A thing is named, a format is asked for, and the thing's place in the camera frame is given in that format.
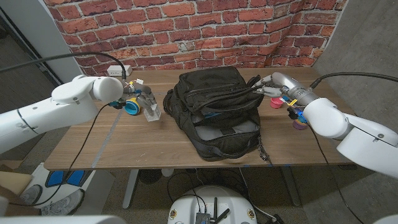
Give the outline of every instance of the gray wall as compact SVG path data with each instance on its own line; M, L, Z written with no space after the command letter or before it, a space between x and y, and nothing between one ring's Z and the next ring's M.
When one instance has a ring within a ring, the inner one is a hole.
M371 72L398 77L398 2L349 0L313 67L321 75ZM358 116L398 133L398 83L366 77L331 77L327 82Z

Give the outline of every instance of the black backpack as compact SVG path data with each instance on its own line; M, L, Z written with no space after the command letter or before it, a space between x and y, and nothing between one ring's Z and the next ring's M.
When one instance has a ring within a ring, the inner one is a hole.
M234 67L209 68L180 75L169 90L164 110L207 161L239 158L259 144L257 107L264 95L251 88L260 76L246 84Z

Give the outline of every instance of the sneaker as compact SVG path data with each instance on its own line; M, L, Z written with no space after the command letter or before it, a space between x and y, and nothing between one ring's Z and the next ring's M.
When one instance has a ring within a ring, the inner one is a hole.
M58 202L44 206L40 210L43 216L72 215L80 207L84 197L85 191L78 189Z
M19 196L27 205L33 205L36 203L40 196L42 195L43 188L42 186L35 184L29 189L27 189L24 193Z

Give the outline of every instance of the blue cap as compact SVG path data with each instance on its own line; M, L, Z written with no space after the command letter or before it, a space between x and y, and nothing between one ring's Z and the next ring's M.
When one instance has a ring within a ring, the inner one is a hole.
M127 101L124 109L129 115L136 115L139 113L139 106L133 101Z

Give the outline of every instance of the wooden table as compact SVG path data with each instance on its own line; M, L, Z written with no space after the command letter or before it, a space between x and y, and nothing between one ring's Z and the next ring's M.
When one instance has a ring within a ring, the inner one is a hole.
M241 75L249 78L261 77L282 72L309 86L318 77L312 68L244 68ZM247 167L269 166L264 162L258 150L253 150L239 159L225 159L207 162L199 157L192 143L180 130L174 119L164 113L162 102L167 90L178 82L183 70L134 71L128 79L140 78L152 88L162 111L160 120L147 122L144 115L131 116L124 110L105 108L84 146L81 154L72 166L73 170L89 169L160 169L160 168L204 168L204 167ZM344 113L353 111L326 84L322 82L314 91L318 96L327 97ZM262 141L274 166L324 165L326 164L311 130L296 130L287 116L287 105L281 109L269 106L270 98L264 97L259 107L261 117ZM110 130L118 114L119 121L114 130ZM77 155L92 121L72 126L64 135L50 157L45 161L48 170L68 169ZM338 142L318 137L322 149L330 164L350 162L336 150Z

